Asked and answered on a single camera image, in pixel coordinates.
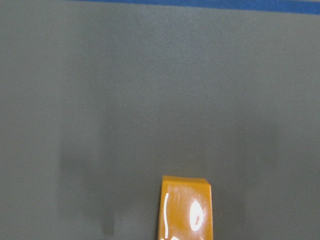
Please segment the orange trapezoid block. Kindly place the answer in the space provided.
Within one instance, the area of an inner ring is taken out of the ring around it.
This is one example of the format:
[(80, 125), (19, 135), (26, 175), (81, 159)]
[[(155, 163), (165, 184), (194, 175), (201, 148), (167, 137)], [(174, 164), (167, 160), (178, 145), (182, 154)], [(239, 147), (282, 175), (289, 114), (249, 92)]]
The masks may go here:
[(158, 240), (212, 240), (212, 188), (204, 178), (164, 175), (158, 213)]

